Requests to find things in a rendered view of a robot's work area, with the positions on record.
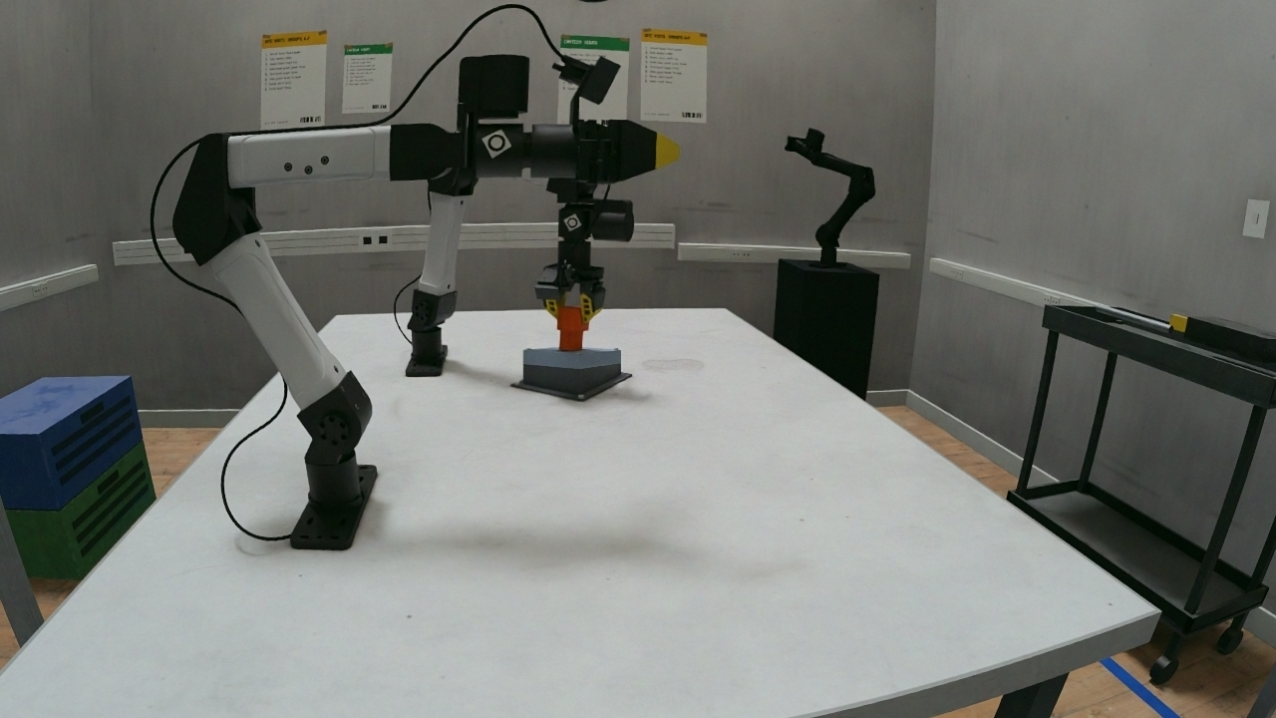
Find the light blue flat plate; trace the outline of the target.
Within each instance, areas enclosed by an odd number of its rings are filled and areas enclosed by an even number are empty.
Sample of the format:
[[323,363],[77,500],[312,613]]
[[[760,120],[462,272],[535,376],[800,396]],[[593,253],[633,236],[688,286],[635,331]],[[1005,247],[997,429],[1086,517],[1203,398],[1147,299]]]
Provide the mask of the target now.
[[591,369],[598,367],[598,365],[621,363],[621,349],[582,347],[582,351],[560,351],[559,347],[538,347],[538,349],[523,349],[523,363],[551,365],[551,367],[561,369]]

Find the orange-red peg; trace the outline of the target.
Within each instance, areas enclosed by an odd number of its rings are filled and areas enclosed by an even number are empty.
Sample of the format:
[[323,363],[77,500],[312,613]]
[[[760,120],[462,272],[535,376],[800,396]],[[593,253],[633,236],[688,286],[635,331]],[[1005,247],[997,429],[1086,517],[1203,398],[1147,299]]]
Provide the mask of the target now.
[[583,332],[590,330],[590,321],[583,324],[581,306],[559,306],[556,330],[560,330],[559,349],[582,349]]

